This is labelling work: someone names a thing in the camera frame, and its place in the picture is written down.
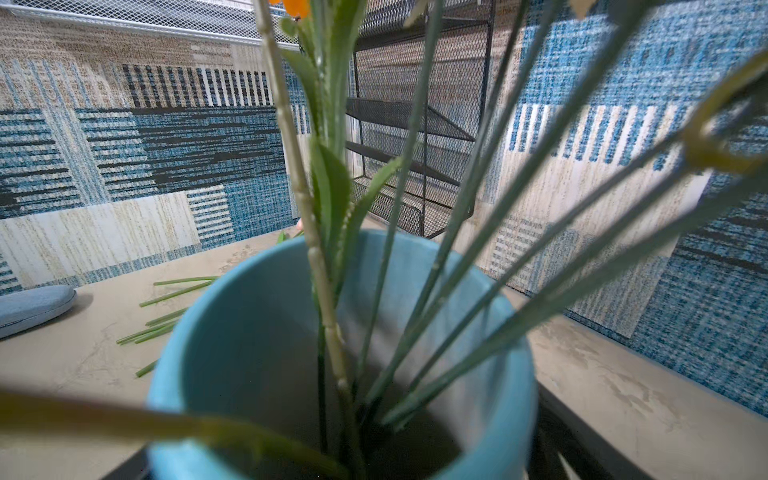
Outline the black mesh shelf rack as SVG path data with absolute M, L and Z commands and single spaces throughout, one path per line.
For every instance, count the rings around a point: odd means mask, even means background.
M 428 15 L 410 27 L 412 1 L 372 1 L 350 71 L 347 159 L 354 199 L 403 153 L 411 115 L 415 129 L 399 229 L 434 238 L 448 224 L 485 111 L 493 1 L 447 1 L 432 56 L 429 84 L 415 105 L 428 33 Z

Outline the orange marigold flower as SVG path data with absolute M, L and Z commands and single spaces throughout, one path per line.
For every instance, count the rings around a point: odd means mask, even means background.
M 268 21 L 260 21 L 268 54 L 278 124 L 291 170 L 289 177 L 302 215 L 309 248 L 312 282 L 320 314 L 318 367 L 330 366 L 341 404 L 347 443 L 360 451 L 359 429 L 353 418 L 353 388 L 342 352 L 336 307 L 346 267 L 370 206 L 401 161 L 385 167 L 358 202 L 351 197 L 352 180 L 342 161 L 346 142 L 345 108 L 348 70 L 366 13 L 364 1 L 286 1 L 281 30 L 297 38 L 297 51 L 278 48 Z M 288 103 L 284 68 L 299 78 L 309 105 L 309 156 L 298 146 Z

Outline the tulip bunch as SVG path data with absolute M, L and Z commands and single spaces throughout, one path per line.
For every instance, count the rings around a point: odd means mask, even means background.
M 172 328 L 206 288 L 246 259 L 299 235 L 300 228 L 292 222 L 279 230 L 117 278 L 119 286 L 128 287 L 132 280 L 138 283 L 132 287 L 133 297 L 122 301 L 102 323 L 105 337 L 114 343 L 105 362 L 111 371 L 110 384 L 123 381 L 146 389 Z

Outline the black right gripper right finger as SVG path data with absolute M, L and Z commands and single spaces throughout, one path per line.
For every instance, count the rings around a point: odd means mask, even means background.
M 527 465 L 530 479 L 648 479 L 645 471 L 600 436 L 542 384 Z

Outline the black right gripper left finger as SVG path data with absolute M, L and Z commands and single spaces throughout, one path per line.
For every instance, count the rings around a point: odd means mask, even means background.
M 149 480 L 147 449 L 141 448 L 130 458 L 102 477 L 102 480 Z

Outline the cream sunflower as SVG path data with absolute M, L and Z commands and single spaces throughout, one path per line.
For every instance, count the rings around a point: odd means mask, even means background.
M 273 32 L 266 3 L 256 2 L 253 11 L 258 30 L 265 20 Z M 266 48 L 265 56 L 274 98 Z M 312 134 L 309 105 L 291 67 L 286 66 L 284 74 L 298 146 L 307 158 Z M 267 367 L 267 317 L 275 314 L 286 320 L 301 301 L 313 304 L 319 337 L 321 320 L 304 226 L 301 239 L 243 262 L 185 312 L 155 367 L 147 408 L 6 388 L 1 392 L 1 428 L 20 435 L 146 441 L 152 446 L 155 471 L 173 479 L 225 477 L 216 460 L 198 454 L 184 457 L 180 448 L 185 442 L 202 449 L 237 449 L 255 459 L 290 461 L 331 478 L 362 479 L 364 456 L 361 447 L 358 454 L 351 452 L 343 416 L 346 446 L 338 457 L 331 457 L 250 422 L 243 411 L 223 411 L 247 381 L 254 382 L 259 395 L 265 394 L 267 384 L 257 374 Z

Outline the blue rose bouquet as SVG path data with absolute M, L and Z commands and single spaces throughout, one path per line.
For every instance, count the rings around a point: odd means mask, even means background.
M 436 36 L 432 131 L 463 160 L 444 245 L 366 250 L 372 312 L 358 419 L 396 432 L 510 380 L 527 333 L 564 314 L 767 411 L 767 5 L 497 1 L 488 42 Z

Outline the grey blue glasses case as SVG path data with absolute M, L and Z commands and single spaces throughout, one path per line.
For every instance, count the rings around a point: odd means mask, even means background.
M 77 297 L 70 285 L 51 285 L 1 297 L 1 338 L 22 333 L 68 312 Z

